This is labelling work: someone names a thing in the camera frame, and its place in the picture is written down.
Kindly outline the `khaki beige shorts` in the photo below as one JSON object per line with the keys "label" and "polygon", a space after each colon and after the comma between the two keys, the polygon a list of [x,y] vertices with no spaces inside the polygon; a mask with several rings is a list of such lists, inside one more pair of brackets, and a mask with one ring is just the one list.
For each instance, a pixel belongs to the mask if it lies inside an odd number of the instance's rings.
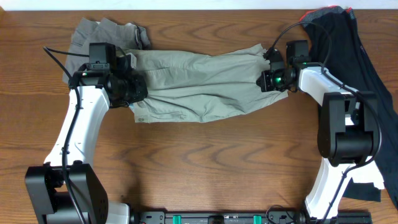
{"label": "khaki beige shorts", "polygon": [[177,50],[132,50],[148,96],[131,105],[137,123],[207,123],[245,115],[287,98],[263,92],[256,81],[269,70],[261,44],[221,55]]}

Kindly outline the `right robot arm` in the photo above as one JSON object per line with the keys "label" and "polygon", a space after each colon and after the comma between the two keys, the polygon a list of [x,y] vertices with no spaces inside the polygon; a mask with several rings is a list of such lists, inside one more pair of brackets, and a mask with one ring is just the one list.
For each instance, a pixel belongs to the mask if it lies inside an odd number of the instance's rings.
{"label": "right robot arm", "polygon": [[374,161],[382,142],[375,94],[345,85],[324,64],[312,62],[306,40],[288,42],[286,56],[268,49],[263,57],[270,68],[256,83],[263,92],[302,91],[318,103],[322,161],[303,209],[284,217],[267,214],[269,223],[371,223],[367,213],[340,213],[338,205],[350,182],[384,188]]}

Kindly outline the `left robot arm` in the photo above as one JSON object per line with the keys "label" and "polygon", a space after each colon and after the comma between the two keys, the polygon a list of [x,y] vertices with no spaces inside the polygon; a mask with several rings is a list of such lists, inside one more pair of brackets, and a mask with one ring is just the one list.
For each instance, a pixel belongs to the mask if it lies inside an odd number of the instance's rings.
{"label": "left robot arm", "polygon": [[130,223],[131,209],[110,202],[93,161],[100,126],[110,109],[148,96],[133,54],[113,44],[91,43],[88,61],[67,72],[69,105],[57,141],[41,166],[31,166],[25,186],[39,223]]}

